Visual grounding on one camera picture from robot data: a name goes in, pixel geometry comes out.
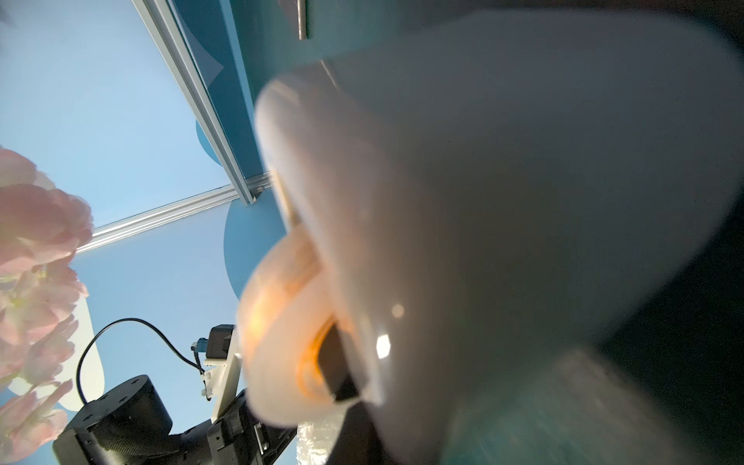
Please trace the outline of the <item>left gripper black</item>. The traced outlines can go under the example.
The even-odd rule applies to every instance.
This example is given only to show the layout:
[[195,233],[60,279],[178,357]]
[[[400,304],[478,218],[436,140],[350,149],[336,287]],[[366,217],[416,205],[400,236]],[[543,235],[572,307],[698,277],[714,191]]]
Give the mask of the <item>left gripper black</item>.
[[[212,463],[274,464],[296,438],[296,428],[269,426],[254,417],[243,389],[207,430]],[[344,418],[327,465],[395,465],[365,406],[358,403]]]

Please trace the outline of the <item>clear bubble wrap sheet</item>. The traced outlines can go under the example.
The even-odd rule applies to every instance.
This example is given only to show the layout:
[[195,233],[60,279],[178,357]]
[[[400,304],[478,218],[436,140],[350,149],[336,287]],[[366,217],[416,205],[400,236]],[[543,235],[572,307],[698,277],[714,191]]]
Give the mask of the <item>clear bubble wrap sheet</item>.
[[296,462],[299,465],[326,464],[344,420],[345,415],[341,413],[300,424],[296,430]]

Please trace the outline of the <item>white tape dispenser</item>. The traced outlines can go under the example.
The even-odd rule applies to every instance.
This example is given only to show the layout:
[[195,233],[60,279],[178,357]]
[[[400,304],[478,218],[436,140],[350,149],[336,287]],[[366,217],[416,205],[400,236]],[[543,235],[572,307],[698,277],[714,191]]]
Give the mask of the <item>white tape dispenser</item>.
[[285,72],[249,404],[399,464],[743,460],[743,5],[499,8]]

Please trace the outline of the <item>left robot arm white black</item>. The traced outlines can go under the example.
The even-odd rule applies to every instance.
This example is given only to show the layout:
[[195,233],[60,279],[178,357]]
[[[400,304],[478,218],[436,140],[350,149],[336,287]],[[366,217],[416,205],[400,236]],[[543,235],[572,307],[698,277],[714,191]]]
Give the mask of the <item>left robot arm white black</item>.
[[217,420],[172,434],[172,419],[146,375],[83,406],[52,449],[60,464],[273,464],[294,428],[262,424],[244,391]]

